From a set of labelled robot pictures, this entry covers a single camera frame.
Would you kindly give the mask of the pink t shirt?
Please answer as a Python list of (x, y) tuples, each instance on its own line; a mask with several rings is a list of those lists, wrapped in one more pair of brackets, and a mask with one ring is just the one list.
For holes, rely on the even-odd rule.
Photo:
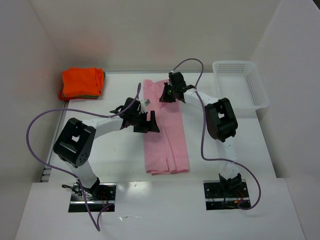
[(164, 84), (168, 80), (143, 81), (143, 97), (150, 100), (147, 111), (155, 111), (159, 133), (143, 136), (145, 170), (151, 175), (173, 175), (190, 170), (189, 156), (178, 102), (160, 102)]

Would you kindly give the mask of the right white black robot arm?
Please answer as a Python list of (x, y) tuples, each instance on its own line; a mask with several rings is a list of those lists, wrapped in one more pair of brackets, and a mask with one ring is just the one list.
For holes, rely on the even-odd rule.
[(162, 103), (181, 101), (192, 105), (203, 112), (203, 130), (201, 149), (204, 147), (205, 132), (221, 144), (220, 150), (224, 158), (214, 158), (214, 161), (226, 162), (219, 173), (219, 186), (226, 197), (236, 191), (241, 185), (240, 171), (232, 166), (236, 161), (235, 135), (238, 128), (231, 102), (228, 98), (218, 99), (196, 89), (194, 85), (187, 85), (181, 72), (170, 72), (169, 81), (164, 84), (160, 97)]

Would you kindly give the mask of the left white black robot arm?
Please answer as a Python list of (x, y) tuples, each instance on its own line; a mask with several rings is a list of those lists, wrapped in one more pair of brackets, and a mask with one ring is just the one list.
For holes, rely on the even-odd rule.
[(155, 111), (147, 112), (150, 103), (149, 99), (137, 100), (129, 97), (124, 105), (110, 112), (112, 115), (85, 121), (73, 117), (65, 124), (53, 151), (76, 175), (78, 184), (82, 185), (89, 198), (98, 198), (102, 192), (100, 180), (89, 163), (94, 140), (130, 126), (135, 133), (159, 133)]

